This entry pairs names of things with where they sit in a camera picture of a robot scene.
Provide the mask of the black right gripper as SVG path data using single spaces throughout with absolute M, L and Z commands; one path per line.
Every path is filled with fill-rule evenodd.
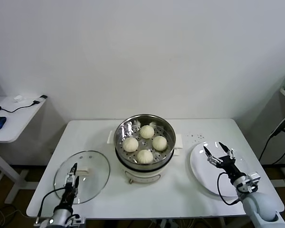
M 235 165 L 235 156 L 233 149 L 229 149 L 226 145 L 219 142 L 219 145 L 223 149 L 223 151 L 227 154 L 227 156 L 223 156 L 217 158 L 211 154 L 211 152 L 207 149 L 207 147 L 203 147 L 205 154 L 207 156 L 207 161 L 212 165 L 217 165 L 217 168 L 223 169 L 230 179 L 231 182 L 236 181 L 238 178 L 243 177 L 244 173 L 241 172 L 237 166 Z

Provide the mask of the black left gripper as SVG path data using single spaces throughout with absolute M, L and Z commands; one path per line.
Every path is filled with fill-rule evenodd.
M 79 185 L 79 176 L 76 177 L 77 162 L 72 166 L 66 177 L 66 184 L 75 184 L 74 187 L 65 187 L 65 192 L 62 195 L 60 206 L 64 209 L 71 209 L 75 197 L 77 196 L 77 189 Z

